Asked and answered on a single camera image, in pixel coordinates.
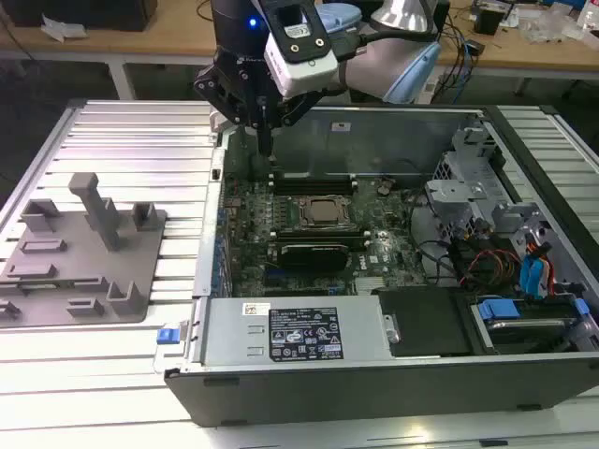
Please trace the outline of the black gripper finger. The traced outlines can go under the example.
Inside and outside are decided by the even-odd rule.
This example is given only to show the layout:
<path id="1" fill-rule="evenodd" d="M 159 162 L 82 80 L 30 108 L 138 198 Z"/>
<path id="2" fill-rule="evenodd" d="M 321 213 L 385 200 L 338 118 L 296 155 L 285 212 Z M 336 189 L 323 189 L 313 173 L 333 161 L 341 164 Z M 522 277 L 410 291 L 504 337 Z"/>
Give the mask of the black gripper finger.
<path id="1" fill-rule="evenodd" d="M 197 75 L 195 88 L 230 122 L 256 132 L 257 148 L 265 154 L 265 112 L 267 97 L 258 91 L 258 78 L 248 64 L 227 70 L 213 64 Z"/>
<path id="2" fill-rule="evenodd" d="M 287 99 L 278 97 L 269 102 L 265 112 L 265 154 L 272 154 L 275 129 L 295 124 L 328 93 L 327 89 L 322 89 Z"/>

